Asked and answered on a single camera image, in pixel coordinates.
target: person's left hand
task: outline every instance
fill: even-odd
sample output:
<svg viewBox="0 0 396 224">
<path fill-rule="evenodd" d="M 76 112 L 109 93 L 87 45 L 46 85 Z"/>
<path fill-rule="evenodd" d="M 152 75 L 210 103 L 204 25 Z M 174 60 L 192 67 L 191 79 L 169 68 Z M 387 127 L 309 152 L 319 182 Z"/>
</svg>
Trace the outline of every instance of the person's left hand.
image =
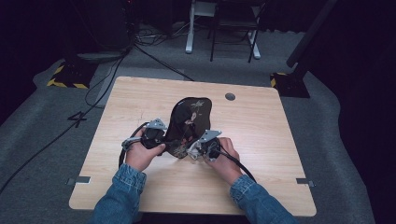
<svg viewBox="0 0 396 224">
<path fill-rule="evenodd" d="M 141 129 L 135 136 L 141 137 L 145 129 Z M 152 159 L 163 152 L 165 144 L 161 144 L 152 149 L 146 149 L 140 142 L 130 145 L 130 150 L 126 153 L 125 163 L 134 167 L 139 172 L 148 168 Z"/>
</svg>

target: white metal desk frame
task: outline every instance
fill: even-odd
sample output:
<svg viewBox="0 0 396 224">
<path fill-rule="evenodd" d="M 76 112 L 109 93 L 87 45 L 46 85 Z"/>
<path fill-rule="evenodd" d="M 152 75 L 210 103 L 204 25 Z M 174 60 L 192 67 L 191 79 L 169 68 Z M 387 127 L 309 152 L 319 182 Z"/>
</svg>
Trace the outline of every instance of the white metal desk frame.
<svg viewBox="0 0 396 224">
<path fill-rule="evenodd" d="M 192 53 L 192 43 L 194 41 L 194 19 L 195 16 L 207 16 L 214 17 L 215 15 L 215 5 L 216 3 L 210 2 L 200 2 L 196 0 L 191 1 L 191 10 L 190 10 L 190 30 L 187 36 L 187 44 L 186 44 L 186 53 Z M 259 10 L 257 8 L 253 8 L 253 11 L 257 14 Z M 249 41 L 252 44 L 254 35 L 249 33 Z M 259 49 L 257 48 L 257 44 L 254 45 L 253 55 L 255 59 L 260 59 L 261 55 Z"/>
</svg>

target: gray carpet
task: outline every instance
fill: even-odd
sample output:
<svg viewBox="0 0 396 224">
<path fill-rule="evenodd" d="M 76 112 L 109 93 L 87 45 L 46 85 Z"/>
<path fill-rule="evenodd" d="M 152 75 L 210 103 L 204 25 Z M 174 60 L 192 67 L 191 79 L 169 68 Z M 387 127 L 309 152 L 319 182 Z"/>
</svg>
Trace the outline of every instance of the gray carpet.
<svg viewBox="0 0 396 224">
<path fill-rule="evenodd" d="M 286 60 L 303 36 L 261 32 L 260 60 L 248 63 L 248 49 L 232 47 L 219 48 L 211 63 L 210 41 L 206 35 L 205 30 L 195 33 L 192 54 L 184 52 L 186 36 L 141 48 L 175 68 L 182 68 L 197 81 L 269 87 L 271 73 L 292 71 L 286 66 Z M 46 86 L 61 61 L 35 76 L 37 91 L 0 127 L 0 185 L 69 127 L 72 121 L 67 120 L 68 117 L 90 108 L 84 101 L 88 90 Z M 111 64 L 99 65 L 92 84 L 108 74 Z M 135 49 L 120 65 L 120 71 L 140 71 L 137 74 L 151 69 L 164 71 L 165 68 Z M 164 74 L 182 79 L 176 74 Z M 316 184 L 311 191 L 318 213 L 314 217 L 298 217 L 298 220 L 301 223 L 374 223 L 365 186 L 339 137 L 337 99 L 313 75 L 307 74 L 304 82 L 310 99 L 281 99 L 306 176 Z M 87 97 L 90 103 L 98 98 L 101 89 L 99 85 L 91 90 Z M 78 128 L 71 128 L 15 176 L 0 195 L 1 223 L 87 221 L 91 211 L 69 208 L 73 188 L 64 182 L 78 175 L 102 112 L 102 109 L 93 109 Z"/>
</svg>

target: table bracket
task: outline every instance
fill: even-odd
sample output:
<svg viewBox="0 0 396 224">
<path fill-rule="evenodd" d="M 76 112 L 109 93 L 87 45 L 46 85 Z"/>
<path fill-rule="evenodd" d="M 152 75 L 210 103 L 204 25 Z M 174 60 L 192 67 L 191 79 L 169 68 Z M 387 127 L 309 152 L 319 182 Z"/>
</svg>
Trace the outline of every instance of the table bracket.
<svg viewBox="0 0 396 224">
<path fill-rule="evenodd" d="M 304 185 L 308 185 L 309 188 L 313 188 L 316 185 L 314 184 L 314 181 L 312 180 L 307 180 L 306 178 L 296 178 L 297 180 L 297 184 L 304 184 Z"/>
<path fill-rule="evenodd" d="M 68 178 L 65 184 L 69 186 L 75 186 L 76 184 L 89 184 L 90 181 L 90 176 L 78 176 L 76 179 Z"/>
</svg>

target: person's right hand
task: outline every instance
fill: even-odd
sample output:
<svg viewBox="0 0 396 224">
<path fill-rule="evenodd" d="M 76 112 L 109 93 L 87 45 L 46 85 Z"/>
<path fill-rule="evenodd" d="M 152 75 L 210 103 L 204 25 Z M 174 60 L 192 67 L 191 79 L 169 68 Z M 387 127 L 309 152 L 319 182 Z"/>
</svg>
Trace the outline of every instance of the person's right hand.
<svg viewBox="0 0 396 224">
<path fill-rule="evenodd" d="M 239 154 L 233 149 L 233 142 L 230 138 L 219 138 L 222 147 L 233 157 L 239 160 Z M 205 162 L 212 167 L 218 175 L 223 178 L 230 186 L 235 182 L 237 178 L 242 175 L 241 168 L 223 155 L 219 155 L 215 161 L 210 161 L 205 158 Z"/>
</svg>

